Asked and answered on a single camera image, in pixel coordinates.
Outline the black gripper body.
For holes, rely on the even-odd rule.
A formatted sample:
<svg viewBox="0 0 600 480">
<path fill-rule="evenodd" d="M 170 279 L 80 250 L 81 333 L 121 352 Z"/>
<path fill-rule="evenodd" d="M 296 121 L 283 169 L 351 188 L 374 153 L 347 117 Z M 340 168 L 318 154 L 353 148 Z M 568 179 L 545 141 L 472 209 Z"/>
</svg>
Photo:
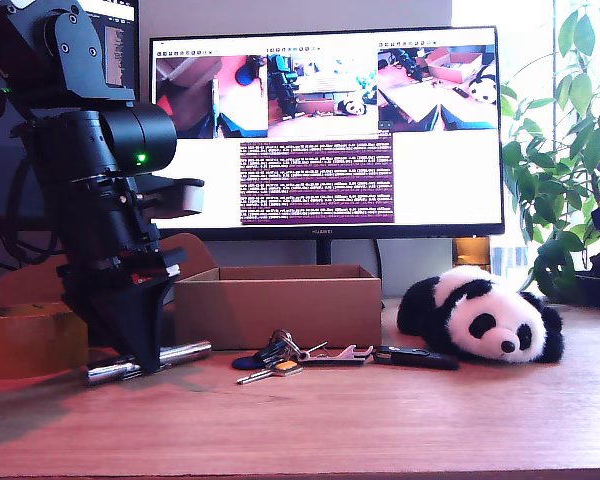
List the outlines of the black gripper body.
<svg viewBox="0 0 600 480">
<path fill-rule="evenodd" d="M 159 251 L 151 220 L 188 214 L 188 181 L 150 174 L 96 175 L 55 186 L 55 220 L 68 264 L 66 300 L 91 300 L 150 280 L 173 280 L 182 249 Z"/>
</svg>

